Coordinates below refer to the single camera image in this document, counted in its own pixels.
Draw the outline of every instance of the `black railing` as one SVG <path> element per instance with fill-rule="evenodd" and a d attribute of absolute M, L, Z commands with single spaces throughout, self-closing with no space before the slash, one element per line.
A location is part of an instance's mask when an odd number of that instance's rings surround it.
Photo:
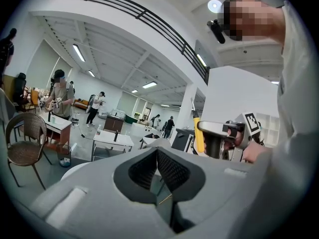
<path fill-rule="evenodd" d="M 115 9 L 126 12 L 127 14 L 135 17 L 136 19 L 144 22 L 155 31 L 160 33 L 172 45 L 180 51 L 180 53 L 193 65 L 195 70 L 208 83 L 208 70 L 202 65 L 197 58 L 196 53 L 191 46 L 185 41 L 179 33 L 176 32 L 168 23 L 155 13 L 141 6 L 132 0 L 84 0 L 101 3 Z"/>

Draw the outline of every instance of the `white cabinet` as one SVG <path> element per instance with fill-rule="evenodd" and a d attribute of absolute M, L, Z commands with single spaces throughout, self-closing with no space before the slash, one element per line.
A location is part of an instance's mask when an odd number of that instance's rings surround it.
<path fill-rule="evenodd" d="M 257 121 L 261 124 L 260 138 L 266 147 L 275 147 L 278 143 L 280 121 L 278 117 L 256 113 Z"/>

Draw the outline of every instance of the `ceiling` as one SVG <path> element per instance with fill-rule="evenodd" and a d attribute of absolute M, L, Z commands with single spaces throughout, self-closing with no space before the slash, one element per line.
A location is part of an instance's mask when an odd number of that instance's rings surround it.
<path fill-rule="evenodd" d="M 234 66 L 262 76 L 270 81 L 278 81 L 282 68 L 281 47 L 274 41 L 261 40 L 250 42 L 233 41 L 227 36 L 226 43 L 219 44 L 206 23 L 217 19 L 207 3 L 210 0 L 173 0 L 183 8 L 183 13 L 194 19 L 197 29 L 217 48 L 224 65 Z M 271 6 L 283 5 L 283 0 L 263 0 Z"/>
<path fill-rule="evenodd" d="M 87 22 L 68 18 L 38 16 L 42 26 L 56 38 L 81 71 L 128 93 L 138 90 L 135 96 L 155 104 L 167 104 L 178 109 L 186 82 L 173 69 L 130 40 Z M 77 44 L 85 58 L 81 61 L 73 44 Z M 157 85 L 144 89 L 152 81 Z M 202 109 L 204 99 L 196 96 L 196 108 Z"/>
<path fill-rule="evenodd" d="M 281 47 L 272 40 L 236 42 L 225 37 L 226 43 L 219 44 L 206 26 L 217 14 L 209 11 L 210 0 L 173 0 L 183 8 L 182 13 L 191 17 L 207 41 L 219 52 L 224 65 L 247 70 L 270 81 L 277 81 L 283 67 Z M 283 0 L 264 0 L 272 6 L 280 6 Z M 50 34 L 58 39 L 65 50 L 79 65 L 83 73 L 92 70 L 102 81 L 112 84 L 155 104 L 180 106 L 186 82 L 172 69 L 169 62 L 163 63 L 149 51 L 109 29 L 60 17 L 38 17 Z M 82 62 L 72 45 L 78 44 L 86 61 Z M 156 81 L 149 89 L 142 86 Z M 202 109 L 204 98 L 196 95 L 195 106 Z"/>

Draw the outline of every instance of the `brown chair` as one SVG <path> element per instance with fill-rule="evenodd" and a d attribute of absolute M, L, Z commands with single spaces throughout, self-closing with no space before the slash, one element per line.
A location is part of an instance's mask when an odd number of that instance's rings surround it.
<path fill-rule="evenodd" d="M 14 126 L 21 121 L 24 121 L 24 141 L 19 141 L 11 144 L 11 131 L 14 128 Z M 30 138 L 37 140 L 37 142 L 31 142 Z M 42 187 L 45 189 L 45 186 L 43 185 L 34 165 L 36 162 L 40 160 L 42 154 L 44 154 L 45 158 L 49 161 L 50 165 L 52 165 L 52 163 L 43 151 L 43 147 L 46 141 L 46 125 L 43 118 L 41 118 L 39 115 L 32 113 L 23 113 L 13 117 L 6 126 L 5 139 L 8 149 L 8 166 L 17 186 L 20 187 L 10 167 L 10 163 L 13 163 L 18 166 L 31 165 Z"/>

